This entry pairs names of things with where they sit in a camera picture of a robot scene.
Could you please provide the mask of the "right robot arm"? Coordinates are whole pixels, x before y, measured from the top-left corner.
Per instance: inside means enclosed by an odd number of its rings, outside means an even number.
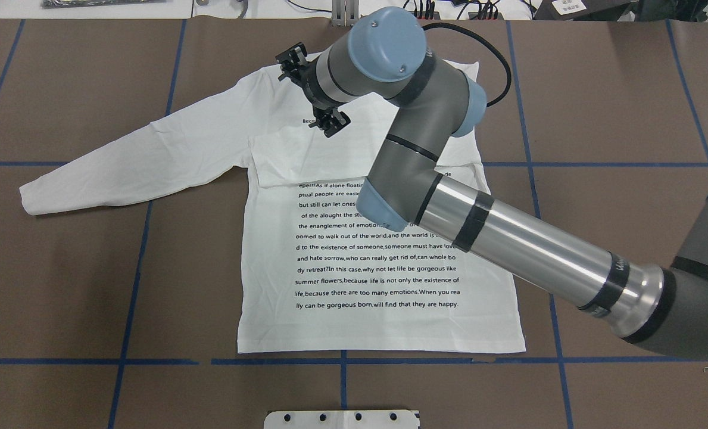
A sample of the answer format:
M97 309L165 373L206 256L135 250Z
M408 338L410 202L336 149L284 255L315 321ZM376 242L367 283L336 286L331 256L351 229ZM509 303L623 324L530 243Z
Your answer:
M474 130L485 91L432 52L408 11L362 17L313 60L297 43L276 57L328 138L350 124L338 111L375 93L397 114L357 198L370 222L400 232L413 223L602 319L629 344L675 358L708 359L708 196L669 268L637 265L436 166L447 140Z

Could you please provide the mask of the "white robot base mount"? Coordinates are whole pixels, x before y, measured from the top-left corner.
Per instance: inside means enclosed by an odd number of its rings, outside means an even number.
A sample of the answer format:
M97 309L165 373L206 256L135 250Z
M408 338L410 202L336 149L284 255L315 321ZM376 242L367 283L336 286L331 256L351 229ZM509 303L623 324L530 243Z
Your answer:
M264 428L420 428L419 413L406 409L271 412Z

